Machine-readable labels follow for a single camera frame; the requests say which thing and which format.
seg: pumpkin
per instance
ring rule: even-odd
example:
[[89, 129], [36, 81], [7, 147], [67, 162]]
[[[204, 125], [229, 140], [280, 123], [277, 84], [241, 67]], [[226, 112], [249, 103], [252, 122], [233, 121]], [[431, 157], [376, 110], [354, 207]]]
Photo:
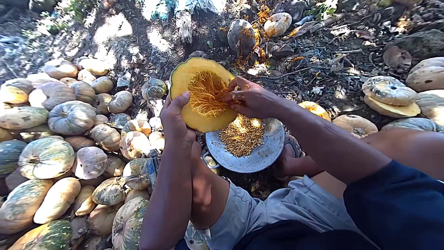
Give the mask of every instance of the pumpkin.
[[123, 202], [115, 205], [97, 205], [97, 207], [89, 214], [87, 224], [89, 230], [93, 234], [107, 235], [112, 232], [112, 224], [114, 217]]
[[102, 182], [92, 193], [92, 200], [97, 204], [115, 205], [125, 201], [127, 194], [123, 191], [125, 185], [122, 177], [113, 177]]
[[72, 172], [80, 179], [90, 180], [103, 174], [108, 156], [97, 147], [81, 148], [77, 152]]
[[0, 208], [0, 234], [13, 234], [32, 224], [51, 186], [50, 180], [27, 180], [14, 188]]
[[92, 84], [93, 81], [95, 81], [97, 79], [97, 77], [93, 74], [91, 74], [91, 72], [87, 71], [86, 69], [82, 69], [79, 71], [79, 75], [77, 76], [77, 79], [79, 81], [84, 81], [88, 84]]
[[26, 147], [26, 142], [12, 140], [0, 142], [0, 178], [7, 177], [19, 166], [19, 156]]
[[141, 88], [142, 97], [147, 101], [149, 98], [162, 98], [167, 92], [167, 85], [156, 78], [151, 78]]
[[120, 131], [120, 135], [123, 138], [126, 133], [130, 131], [139, 131], [142, 132], [144, 135], [149, 136], [151, 133], [151, 126], [147, 121], [129, 120], [123, 126], [122, 131]]
[[70, 61], [64, 59], [54, 59], [46, 62], [43, 71], [57, 80], [64, 77], [77, 76], [77, 67]]
[[113, 95], [112, 100], [108, 103], [108, 110], [113, 114], [121, 113], [130, 107], [132, 101], [133, 95], [129, 91], [119, 91]]
[[282, 36], [290, 27], [292, 17], [286, 12], [273, 14], [264, 24], [264, 32], [268, 37]]
[[147, 200], [150, 200], [151, 194], [148, 192], [147, 189], [142, 189], [142, 190], [133, 189], [128, 193], [127, 198], [125, 199], [125, 203], [129, 202], [130, 200], [136, 197], [142, 197]]
[[15, 107], [0, 113], [0, 127], [4, 129], [28, 129], [48, 120], [48, 111], [36, 107]]
[[58, 219], [68, 210], [80, 192], [80, 182], [67, 177], [56, 182], [48, 191], [34, 215], [34, 222], [45, 224]]
[[67, 86], [70, 86], [73, 82], [77, 82], [77, 79], [72, 77], [64, 77], [60, 79], [60, 81], [66, 84]]
[[94, 189], [93, 186], [83, 186], [80, 189], [79, 195], [75, 198], [72, 206], [72, 211], [76, 216], [87, 215], [95, 208], [96, 204], [92, 201]]
[[104, 150], [118, 151], [120, 144], [120, 134], [114, 128], [99, 124], [91, 130], [91, 138], [97, 142]]
[[160, 117], [152, 117], [149, 119], [148, 123], [150, 124], [152, 129], [163, 129]]
[[416, 99], [421, 113], [444, 126], [444, 89], [428, 90], [418, 94]]
[[77, 152], [79, 149], [85, 148], [85, 147], [93, 147], [95, 146], [95, 141], [88, 139], [83, 136], [71, 136], [65, 138], [65, 141], [71, 145], [74, 152]]
[[407, 106], [415, 102], [418, 95], [394, 77], [370, 77], [362, 85], [362, 91], [368, 97], [386, 104]]
[[96, 115], [95, 116], [95, 125], [99, 125], [99, 124], [105, 124], [105, 122], [108, 121], [108, 117], [104, 116], [104, 115]]
[[120, 141], [120, 151], [126, 159], [136, 159], [149, 154], [151, 149], [147, 136], [139, 131], [130, 131]]
[[112, 96], [107, 93], [98, 94], [94, 97], [92, 105], [95, 108], [96, 114], [109, 114], [108, 104], [112, 101]]
[[43, 138], [30, 142], [20, 154], [20, 173], [28, 179], [50, 179], [68, 172], [74, 150], [66, 141]]
[[114, 82], [109, 77], [99, 77], [91, 83], [96, 94], [110, 92], [114, 88]]
[[444, 57], [422, 60], [410, 70], [405, 84], [418, 92], [444, 89]]
[[413, 117], [421, 112], [416, 103], [407, 106], [396, 106], [376, 101], [368, 96], [364, 97], [364, 102], [381, 115], [394, 118]]
[[109, 72], [109, 65], [99, 59], [84, 58], [79, 61], [79, 65], [97, 76], [103, 76]]
[[80, 135], [95, 124], [95, 110], [82, 101], [67, 101], [49, 113], [48, 126], [64, 135]]
[[311, 113], [322, 117], [328, 121], [331, 121], [330, 115], [327, 113], [327, 111], [321, 107], [319, 104], [317, 104], [316, 102], [312, 102], [312, 101], [303, 101], [301, 103], [298, 103], [299, 106], [305, 108], [306, 110], [310, 111]]
[[136, 197], [117, 211], [112, 226], [114, 249], [139, 249], [140, 231], [147, 206], [147, 199]]
[[358, 115], [341, 115], [332, 122], [357, 138], [364, 138], [369, 134], [378, 132], [376, 125]]
[[11, 132], [7, 129], [0, 128], [0, 142], [14, 139]]
[[392, 121], [386, 124], [381, 130], [387, 130], [392, 128], [406, 128], [419, 131], [433, 131], [444, 133], [444, 126], [437, 124], [436, 122], [427, 118], [404, 118], [396, 121]]
[[134, 159], [123, 169], [125, 184], [132, 189], [141, 190], [151, 186], [151, 179], [146, 164], [152, 164], [151, 158]]
[[71, 236], [71, 223], [68, 220], [53, 221], [27, 232], [9, 250], [68, 250]]
[[222, 100], [234, 76], [222, 65], [201, 57], [180, 63], [170, 77], [170, 97], [175, 99], [186, 91], [190, 101], [182, 109], [185, 123], [200, 132], [216, 131], [234, 121], [237, 112]]
[[122, 176], [124, 167], [125, 163], [120, 158], [108, 156], [107, 167], [103, 175], [108, 178]]
[[32, 82], [24, 78], [7, 80], [0, 87], [0, 99], [7, 103], [24, 103], [28, 101], [29, 93], [34, 90]]
[[106, 125], [117, 128], [117, 129], [123, 129], [123, 126], [131, 120], [131, 117], [125, 113], [118, 113], [111, 117], [110, 121], [105, 122]]
[[88, 83], [84, 81], [76, 81], [71, 83], [69, 87], [72, 89], [75, 95], [75, 99], [92, 104], [95, 97], [95, 91]]
[[23, 182], [27, 181], [28, 178], [23, 177], [20, 174], [20, 170], [16, 169], [14, 172], [10, 173], [4, 180], [5, 180], [6, 186], [8, 187], [8, 190], [12, 191], [18, 185], [20, 185]]
[[22, 141], [31, 142], [48, 136], [56, 135], [49, 129], [48, 124], [41, 124], [28, 129], [11, 130], [11, 132]]

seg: rock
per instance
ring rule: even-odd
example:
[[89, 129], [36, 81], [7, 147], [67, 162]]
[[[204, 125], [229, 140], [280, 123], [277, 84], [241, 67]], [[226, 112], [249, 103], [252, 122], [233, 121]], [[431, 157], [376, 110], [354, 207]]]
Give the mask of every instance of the rock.
[[202, 57], [202, 58], [208, 59], [208, 55], [205, 52], [200, 51], [200, 50], [196, 50], [188, 56], [188, 58], [192, 58], [192, 57]]
[[392, 46], [405, 49], [418, 59], [444, 56], [444, 32], [438, 29], [419, 31], [388, 42], [384, 51]]

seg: green pumpkin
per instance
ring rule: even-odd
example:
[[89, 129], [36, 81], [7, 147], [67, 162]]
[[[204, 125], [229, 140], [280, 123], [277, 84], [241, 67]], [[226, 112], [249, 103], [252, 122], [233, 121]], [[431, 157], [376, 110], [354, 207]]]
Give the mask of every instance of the green pumpkin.
[[19, 156], [26, 147], [26, 142], [19, 140], [0, 143], [0, 178], [6, 178], [19, 166]]
[[152, 78], [142, 86], [142, 97], [145, 100], [148, 100], [148, 98], [162, 98], [166, 92], [167, 85], [156, 78]]

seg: halved pumpkin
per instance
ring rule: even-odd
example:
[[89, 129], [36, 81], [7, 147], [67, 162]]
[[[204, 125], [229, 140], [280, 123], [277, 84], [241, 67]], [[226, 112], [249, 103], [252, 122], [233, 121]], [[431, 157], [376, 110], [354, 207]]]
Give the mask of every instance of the halved pumpkin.
[[237, 112], [222, 101], [234, 76], [215, 61], [192, 57], [180, 63], [170, 77], [174, 100], [190, 91], [190, 102], [182, 109], [185, 123], [200, 132], [216, 131], [234, 121]]

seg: pumpkin rind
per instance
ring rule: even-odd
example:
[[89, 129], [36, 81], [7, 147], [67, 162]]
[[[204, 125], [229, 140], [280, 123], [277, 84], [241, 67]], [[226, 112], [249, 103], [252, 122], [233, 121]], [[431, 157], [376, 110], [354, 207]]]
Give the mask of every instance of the pumpkin rind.
[[67, 101], [49, 113], [48, 126], [64, 135], [80, 135], [95, 124], [94, 108], [82, 101]]
[[14, 188], [0, 208], [0, 234], [13, 234], [32, 224], [51, 186], [50, 180], [27, 180]]
[[30, 142], [23, 149], [18, 165], [24, 177], [44, 180], [68, 172], [74, 158], [74, 150], [66, 141], [43, 138]]
[[34, 222], [45, 224], [62, 216], [80, 192], [80, 182], [67, 177], [56, 182], [48, 191], [45, 199], [34, 215]]

